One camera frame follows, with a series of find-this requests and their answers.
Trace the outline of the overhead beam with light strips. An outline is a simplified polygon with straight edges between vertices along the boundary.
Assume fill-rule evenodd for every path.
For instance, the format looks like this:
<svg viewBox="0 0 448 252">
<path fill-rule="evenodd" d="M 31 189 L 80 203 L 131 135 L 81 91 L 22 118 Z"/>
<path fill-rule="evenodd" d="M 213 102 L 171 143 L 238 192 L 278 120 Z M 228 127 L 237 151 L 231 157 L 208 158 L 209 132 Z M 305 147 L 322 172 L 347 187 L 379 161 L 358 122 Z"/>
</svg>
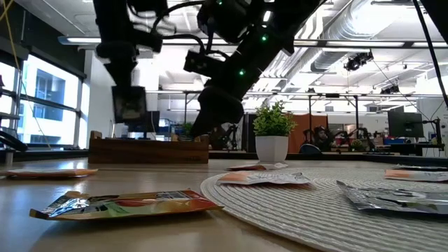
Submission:
<svg viewBox="0 0 448 252">
<path fill-rule="evenodd" d="M 86 46 L 97 45 L 101 43 L 99 37 L 75 37 L 60 36 L 58 41 L 66 46 Z M 175 38 L 172 40 L 164 40 L 164 45 L 169 46 L 192 46 L 198 42 L 193 42 L 192 38 Z M 217 38 L 213 40 L 214 46 L 235 46 L 225 42 L 223 39 Z M 381 40 L 318 40 L 318 39 L 295 39 L 293 42 L 295 47 L 303 48 L 378 48 L 378 49 L 427 49 L 426 41 L 381 41 Z M 448 43 L 442 41 L 432 42 L 434 49 L 448 49 Z"/>
</svg>

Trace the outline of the white round woven placemat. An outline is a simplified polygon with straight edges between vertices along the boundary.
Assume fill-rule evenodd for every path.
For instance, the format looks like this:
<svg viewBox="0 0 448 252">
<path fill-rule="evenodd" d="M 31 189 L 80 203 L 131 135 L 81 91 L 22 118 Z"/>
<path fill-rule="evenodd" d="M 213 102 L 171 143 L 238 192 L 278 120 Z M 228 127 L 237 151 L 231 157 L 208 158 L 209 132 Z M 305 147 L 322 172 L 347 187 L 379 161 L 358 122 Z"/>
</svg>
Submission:
<svg viewBox="0 0 448 252">
<path fill-rule="evenodd" d="M 448 252 L 448 218 L 358 210 L 337 182 L 357 188 L 448 192 L 447 184 L 392 181 L 373 168 L 302 168 L 310 188 L 221 185 L 204 180 L 202 194 L 260 229 L 325 252 Z"/>
</svg>

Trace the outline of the background black metal frame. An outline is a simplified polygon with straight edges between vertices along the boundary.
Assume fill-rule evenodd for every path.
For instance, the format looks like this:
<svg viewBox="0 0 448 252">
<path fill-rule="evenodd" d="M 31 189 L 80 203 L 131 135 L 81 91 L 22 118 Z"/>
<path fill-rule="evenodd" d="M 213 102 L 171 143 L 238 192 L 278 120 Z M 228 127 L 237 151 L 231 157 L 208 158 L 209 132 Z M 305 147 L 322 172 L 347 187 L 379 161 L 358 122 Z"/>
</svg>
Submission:
<svg viewBox="0 0 448 252">
<path fill-rule="evenodd" d="M 201 93 L 197 98 L 200 103 L 199 114 L 201 113 Z M 327 101 L 333 106 L 333 113 L 353 113 L 358 116 L 359 97 L 359 94 L 317 92 L 247 92 L 243 96 L 241 104 L 244 113 L 254 113 L 263 105 L 270 106 L 277 101 L 284 101 L 286 105 L 284 112 L 291 114 L 308 113 L 311 115 L 317 113 L 329 114 L 324 105 L 317 105 L 318 102 Z"/>
</svg>

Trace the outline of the black office monitor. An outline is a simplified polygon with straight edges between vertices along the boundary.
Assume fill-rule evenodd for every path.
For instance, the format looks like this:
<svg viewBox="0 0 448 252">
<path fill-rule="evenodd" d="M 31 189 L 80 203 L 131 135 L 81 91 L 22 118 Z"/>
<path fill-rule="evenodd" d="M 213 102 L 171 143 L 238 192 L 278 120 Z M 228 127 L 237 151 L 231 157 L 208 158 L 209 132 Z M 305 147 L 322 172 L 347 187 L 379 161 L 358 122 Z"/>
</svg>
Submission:
<svg viewBox="0 0 448 252">
<path fill-rule="evenodd" d="M 127 122 L 128 130 L 130 132 L 156 133 L 159 130 L 159 111 L 147 111 L 145 116 L 132 122 Z"/>
<path fill-rule="evenodd" d="M 420 113 L 388 112 L 388 132 L 392 137 L 423 138 L 423 119 Z"/>
</svg>

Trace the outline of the yellow fruit tea packet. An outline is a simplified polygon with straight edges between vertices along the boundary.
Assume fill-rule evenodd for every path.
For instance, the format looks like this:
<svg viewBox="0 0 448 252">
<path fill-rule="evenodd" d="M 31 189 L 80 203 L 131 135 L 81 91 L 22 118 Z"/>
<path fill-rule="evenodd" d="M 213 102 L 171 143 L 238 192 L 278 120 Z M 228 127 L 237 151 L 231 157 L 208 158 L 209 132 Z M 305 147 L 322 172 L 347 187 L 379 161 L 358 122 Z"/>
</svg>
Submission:
<svg viewBox="0 0 448 252">
<path fill-rule="evenodd" d="M 69 191 L 42 211 L 31 209 L 29 216 L 49 221 L 88 221 L 184 214 L 221 208 L 192 190 L 104 196 Z"/>
</svg>

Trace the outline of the white orange tea packet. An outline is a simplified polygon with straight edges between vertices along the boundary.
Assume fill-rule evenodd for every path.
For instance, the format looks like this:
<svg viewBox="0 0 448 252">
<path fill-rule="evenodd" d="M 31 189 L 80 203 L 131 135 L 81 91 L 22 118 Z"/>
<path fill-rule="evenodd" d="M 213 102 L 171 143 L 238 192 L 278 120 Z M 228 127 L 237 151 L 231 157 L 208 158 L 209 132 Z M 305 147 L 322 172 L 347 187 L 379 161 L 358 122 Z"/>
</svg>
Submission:
<svg viewBox="0 0 448 252">
<path fill-rule="evenodd" d="M 0 171 L 0 176 L 20 178 L 73 178 L 94 175 L 97 169 L 12 169 Z"/>
<path fill-rule="evenodd" d="M 448 181 L 448 171 L 412 171 L 388 169 L 385 172 L 386 179 L 404 181 L 444 182 Z"/>
<path fill-rule="evenodd" d="M 302 185 L 310 182 L 311 180 L 300 172 L 287 174 L 273 171 L 236 171 L 225 174 L 220 177 L 216 183 L 249 186 L 261 183 Z"/>
</svg>

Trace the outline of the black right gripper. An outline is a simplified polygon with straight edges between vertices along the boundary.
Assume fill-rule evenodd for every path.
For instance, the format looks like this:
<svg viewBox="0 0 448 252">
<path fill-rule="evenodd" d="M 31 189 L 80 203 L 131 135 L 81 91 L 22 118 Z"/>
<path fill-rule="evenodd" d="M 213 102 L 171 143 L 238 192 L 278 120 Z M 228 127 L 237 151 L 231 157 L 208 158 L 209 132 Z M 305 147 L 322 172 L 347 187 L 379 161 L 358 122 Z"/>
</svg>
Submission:
<svg viewBox="0 0 448 252">
<path fill-rule="evenodd" d="M 277 47 L 270 42 L 241 44 L 224 61 L 218 74 L 207 82 L 201 93 L 201 113 L 190 135 L 199 137 L 223 123 L 238 121 L 244 113 L 243 96 L 258 82 L 276 55 Z"/>
</svg>

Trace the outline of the black foil tea packet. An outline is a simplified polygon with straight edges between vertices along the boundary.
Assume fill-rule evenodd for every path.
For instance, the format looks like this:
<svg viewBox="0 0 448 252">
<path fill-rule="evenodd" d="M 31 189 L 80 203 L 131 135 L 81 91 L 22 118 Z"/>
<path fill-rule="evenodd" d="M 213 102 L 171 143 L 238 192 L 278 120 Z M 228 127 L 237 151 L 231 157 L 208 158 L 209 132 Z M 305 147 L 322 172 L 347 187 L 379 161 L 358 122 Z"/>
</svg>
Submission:
<svg viewBox="0 0 448 252">
<path fill-rule="evenodd" d="M 393 169 L 408 170 L 408 171 L 420 171 L 420 172 L 448 172 L 448 167 L 437 166 L 417 166 L 408 164 L 397 164 Z"/>
<path fill-rule="evenodd" d="M 146 90 L 141 86 L 113 86 L 115 123 L 140 123 L 146 118 Z"/>
<path fill-rule="evenodd" d="M 341 181 L 337 185 L 359 210 L 448 215 L 448 192 L 356 188 Z"/>
</svg>

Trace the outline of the person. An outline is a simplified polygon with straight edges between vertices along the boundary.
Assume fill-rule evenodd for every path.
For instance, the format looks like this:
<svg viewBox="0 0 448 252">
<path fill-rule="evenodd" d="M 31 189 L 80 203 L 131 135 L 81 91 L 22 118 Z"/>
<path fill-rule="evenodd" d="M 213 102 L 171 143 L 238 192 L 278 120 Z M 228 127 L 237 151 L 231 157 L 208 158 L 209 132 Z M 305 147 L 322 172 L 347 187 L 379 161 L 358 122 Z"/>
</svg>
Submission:
<svg viewBox="0 0 448 252">
<path fill-rule="evenodd" d="M 322 152 L 330 151 L 332 141 L 326 128 L 319 126 L 314 128 L 314 145 Z"/>
</svg>

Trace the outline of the black aluminium table frame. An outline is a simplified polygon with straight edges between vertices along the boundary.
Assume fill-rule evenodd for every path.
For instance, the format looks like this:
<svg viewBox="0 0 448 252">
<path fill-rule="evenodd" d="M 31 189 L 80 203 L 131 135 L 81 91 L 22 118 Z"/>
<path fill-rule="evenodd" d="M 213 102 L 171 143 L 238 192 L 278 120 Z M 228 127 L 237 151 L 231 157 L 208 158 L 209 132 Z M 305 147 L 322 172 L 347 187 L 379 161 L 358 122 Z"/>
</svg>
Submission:
<svg viewBox="0 0 448 252">
<path fill-rule="evenodd" d="M 14 150 L 0 150 L 0 164 L 8 161 L 42 161 L 59 160 L 71 158 L 88 158 L 88 150 L 27 150 L 17 152 Z M 219 152 L 209 150 L 210 159 L 220 160 L 256 160 L 255 153 Z M 402 165 L 421 165 L 448 167 L 448 158 L 442 157 L 418 157 L 407 155 L 379 155 L 363 153 L 322 153 L 320 155 L 303 155 L 299 153 L 288 154 L 287 160 L 313 160 L 313 161 L 358 161 L 358 162 L 380 162 Z"/>
</svg>

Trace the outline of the dark blue chair back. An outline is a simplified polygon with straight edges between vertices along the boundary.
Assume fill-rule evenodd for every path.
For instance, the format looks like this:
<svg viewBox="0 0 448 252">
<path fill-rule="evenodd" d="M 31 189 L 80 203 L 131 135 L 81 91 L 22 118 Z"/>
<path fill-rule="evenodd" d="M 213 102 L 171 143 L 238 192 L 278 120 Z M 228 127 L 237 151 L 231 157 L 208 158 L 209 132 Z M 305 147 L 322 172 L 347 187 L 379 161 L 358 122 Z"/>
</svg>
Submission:
<svg viewBox="0 0 448 252">
<path fill-rule="evenodd" d="M 320 155 L 321 154 L 321 150 L 310 143 L 305 143 L 302 144 L 299 150 L 299 154 L 303 154 L 303 155 Z"/>
</svg>

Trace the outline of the orange partition panel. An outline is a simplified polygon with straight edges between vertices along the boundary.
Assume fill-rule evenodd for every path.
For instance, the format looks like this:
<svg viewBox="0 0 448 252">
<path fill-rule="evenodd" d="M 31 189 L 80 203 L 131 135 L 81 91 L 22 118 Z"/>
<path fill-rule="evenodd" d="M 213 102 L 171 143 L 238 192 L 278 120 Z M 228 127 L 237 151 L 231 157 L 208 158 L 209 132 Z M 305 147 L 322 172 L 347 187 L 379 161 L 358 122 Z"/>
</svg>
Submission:
<svg viewBox="0 0 448 252">
<path fill-rule="evenodd" d="M 298 153 L 301 145 L 305 142 L 305 130 L 313 130 L 315 127 L 328 127 L 327 115 L 302 114 L 293 115 L 295 127 L 288 137 L 288 154 Z"/>
</svg>

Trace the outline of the green plant in white pot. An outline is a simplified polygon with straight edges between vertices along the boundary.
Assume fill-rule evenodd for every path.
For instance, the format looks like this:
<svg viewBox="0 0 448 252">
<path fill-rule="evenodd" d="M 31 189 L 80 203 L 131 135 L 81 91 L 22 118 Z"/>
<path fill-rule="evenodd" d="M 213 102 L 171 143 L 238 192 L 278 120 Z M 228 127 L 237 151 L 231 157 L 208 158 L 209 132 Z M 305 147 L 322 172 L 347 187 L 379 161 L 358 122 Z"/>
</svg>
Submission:
<svg viewBox="0 0 448 252">
<path fill-rule="evenodd" d="M 261 162 L 284 162 L 288 154 L 288 138 L 296 126 L 291 113 L 284 112 L 284 101 L 263 105 L 253 121 L 255 149 Z"/>
</svg>

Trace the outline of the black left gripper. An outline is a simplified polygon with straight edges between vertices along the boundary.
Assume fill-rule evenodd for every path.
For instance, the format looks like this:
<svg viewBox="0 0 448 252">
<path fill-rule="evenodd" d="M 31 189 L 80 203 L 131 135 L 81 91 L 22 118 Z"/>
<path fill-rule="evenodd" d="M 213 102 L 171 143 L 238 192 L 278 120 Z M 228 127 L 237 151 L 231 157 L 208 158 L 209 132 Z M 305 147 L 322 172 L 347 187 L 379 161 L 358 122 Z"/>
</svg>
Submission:
<svg viewBox="0 0 448 252">
<path fill-rule="evenodd" d="M 132 89 L 132 74 L 137 65 L 137 49 L 126 41 L 103 42 L 96 47 L 96 54 L 112 77 L 118 92 Z"/>
</svg>

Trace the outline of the brown wooden organizer box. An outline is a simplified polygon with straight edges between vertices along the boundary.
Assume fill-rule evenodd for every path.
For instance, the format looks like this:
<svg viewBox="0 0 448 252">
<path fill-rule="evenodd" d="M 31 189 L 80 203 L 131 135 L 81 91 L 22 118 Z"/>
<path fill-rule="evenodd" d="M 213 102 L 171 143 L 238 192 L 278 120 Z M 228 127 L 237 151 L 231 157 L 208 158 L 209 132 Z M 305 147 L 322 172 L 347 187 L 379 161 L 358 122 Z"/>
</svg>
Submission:
<svg viewBox="0 0 448 252">
<path fill-rule="evenodd" d="M 102 138 L 100 132 L 90 134 L 90 164 L 206 164 L 209 162 L 209 137 L 194 141 L 154 141 L 148 139 Z"/>
</svg>

